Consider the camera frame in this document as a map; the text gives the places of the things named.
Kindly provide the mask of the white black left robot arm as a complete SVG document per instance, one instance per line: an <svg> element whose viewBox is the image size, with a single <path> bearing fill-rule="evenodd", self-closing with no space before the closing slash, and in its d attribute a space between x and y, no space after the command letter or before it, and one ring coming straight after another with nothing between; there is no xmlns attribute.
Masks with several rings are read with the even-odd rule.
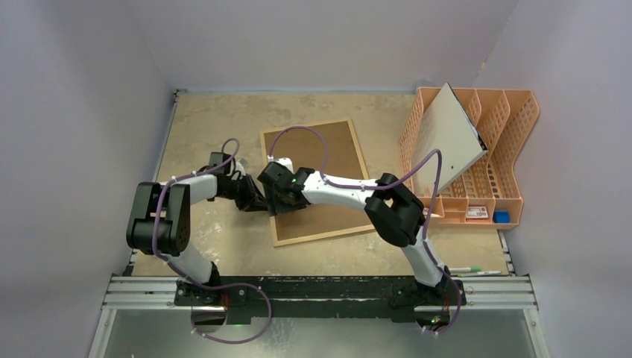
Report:
<svg viewBox="0 0 632 358"><path fill-rule="evenodd" d="M244 212L269 211L268 189L258 186L233 155L212 152L209 163L196 172L166 182L141 182L133 199L127 244L162 260L181 278L183 297L202 304L218 302L234 288L223 284L216 264L191 243L191 207L222 198Z"/></svg>

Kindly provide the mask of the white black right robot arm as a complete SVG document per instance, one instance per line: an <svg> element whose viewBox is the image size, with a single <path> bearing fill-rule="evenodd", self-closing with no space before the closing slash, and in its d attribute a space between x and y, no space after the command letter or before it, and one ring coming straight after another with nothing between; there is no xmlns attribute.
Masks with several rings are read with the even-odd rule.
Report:
<svg viewBox="0 0 632 358"><path fill-rule="evenodd" d="M326 175L300 167L295 172L278 160L258 176L272 216L309 205L337 205L363 212L379 237L402 249L410 263L420 297L435 304L448 292L447 267L428 239L428 210L395 175L373 180Z"/></svg>

